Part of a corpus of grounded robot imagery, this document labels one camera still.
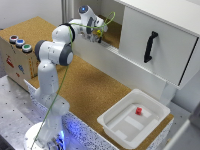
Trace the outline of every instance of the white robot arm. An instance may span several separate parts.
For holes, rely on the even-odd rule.
[[[41,62],[38,66],[40,87],[35,92],[35,98],[47,108],[51,106],[59,88],[56,64],[68,66],[72,62],[71,40],[73,42],[80,33],[92,34],[93,28],[84,26],[101,27],[104,25],[104,21],[96,16],[89,6],[80,7],[79,14],[81,19],[62,24],[53,31],[53,42],[39,41],[35,46],[36,57]],[[36,144],[44,149],[53,149],[48,143],[55,141],[53,139],[57,139],[56,136],[62,132],[61,117],[69,111],[69,107],[69,103],[58,96],[38,135]]]

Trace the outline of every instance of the box with round holes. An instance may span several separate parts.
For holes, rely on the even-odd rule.
[[[28,89],[24,79],[37,76],[39,62],[34,53],[35,45],[43,39],[51,41],[55,28],[40,17],[35,17],[0,31],[0,51],[5,71],[25,90]]]

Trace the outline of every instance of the cardboard box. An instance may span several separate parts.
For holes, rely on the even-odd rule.
[[[7,75],[25,90],[28,90],[24,79],[30,80],[37,76],[39,64],[34,52],[23,53],[21,49],[16,48],[15,45],[8,43],[1,37],[0,49]]]

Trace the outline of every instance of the white plastic tub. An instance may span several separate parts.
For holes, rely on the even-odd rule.
[[[141,115],[135,114],[137,107],[142,108]],[[169,108],[135,89],[97,120],[118,144],[135,149],[169,113]]]

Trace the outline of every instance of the white cabinet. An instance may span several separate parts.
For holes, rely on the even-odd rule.
[[[151,39],[152,32],[158,34]],[[147,70],[180,84],[197,37],[134,9],[125,8],[119,53]],[[146,51],[151,60],[144,62]]]

